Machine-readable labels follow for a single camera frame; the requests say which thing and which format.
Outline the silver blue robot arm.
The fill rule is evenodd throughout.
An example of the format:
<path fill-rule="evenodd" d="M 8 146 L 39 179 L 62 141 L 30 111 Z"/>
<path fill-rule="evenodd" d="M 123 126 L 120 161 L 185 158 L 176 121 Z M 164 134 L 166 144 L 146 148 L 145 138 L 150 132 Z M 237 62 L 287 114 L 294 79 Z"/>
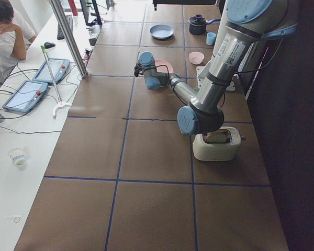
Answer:
<path fill-rule="evenodd" d="M 299 1 L 227 1 L 226 34 L 199 91 L 194 91 L 175 73 L 160 73 L 150 52 L 141 53 L 134 68 L 143 75 L 149 90 L 168 86 L 184 103 L 177 113 L 180 130 L 187 135 L 217 131 L 224 122 L 218 102 L 251 44 L 283 38 L 296 30 Z"/>

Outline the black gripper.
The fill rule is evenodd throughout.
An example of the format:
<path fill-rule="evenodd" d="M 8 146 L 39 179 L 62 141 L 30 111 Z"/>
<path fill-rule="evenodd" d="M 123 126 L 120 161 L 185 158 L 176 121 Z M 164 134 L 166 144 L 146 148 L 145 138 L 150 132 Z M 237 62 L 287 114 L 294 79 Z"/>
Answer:
<path fill-rule="evenodd" d="M 137 63 L 134 67 L 134 76 L 139 77 L 140 75 L 143 75 L 143 66 L 141 63 Z"/>

